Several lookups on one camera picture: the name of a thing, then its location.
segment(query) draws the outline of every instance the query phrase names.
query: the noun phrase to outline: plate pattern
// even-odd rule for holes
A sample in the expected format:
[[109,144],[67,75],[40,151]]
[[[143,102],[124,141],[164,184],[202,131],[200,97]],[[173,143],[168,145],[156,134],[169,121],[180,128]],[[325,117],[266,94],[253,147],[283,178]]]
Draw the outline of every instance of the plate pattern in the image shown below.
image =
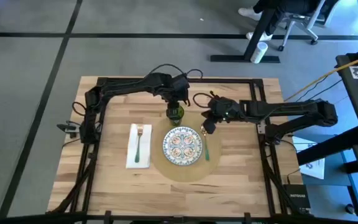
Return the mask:
[[203,152],[203,142],[195,130],[177,127],[165,135],[162,150],[165,157],[173,164],[187,166],[200,157]]

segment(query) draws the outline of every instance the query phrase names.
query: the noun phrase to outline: round placemat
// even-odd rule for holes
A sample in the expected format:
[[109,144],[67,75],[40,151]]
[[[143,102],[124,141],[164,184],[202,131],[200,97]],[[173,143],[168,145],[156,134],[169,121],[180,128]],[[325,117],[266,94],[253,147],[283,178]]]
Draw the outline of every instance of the round placemat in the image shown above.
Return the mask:
[[174,128],[170,124],[169,119],[165,118],[153,126],[151,160],[155,168],[166,178],[178,182],[197,181],[210,175],[216,166],[218,166],[222,154],[219,131],[215,130],[214,134],[207,134],[206,136],[209,151],[209,161],[207,161],[205,159],[205,140],[201,133],[201,124],[204,120],[205,118],[199,113],[185,113],[182,118],[180,126],[194,129],[203,141],[201,157],[195,163],[188,166],[178,166],[171,163],[163,153],[163,139],[165,135]]

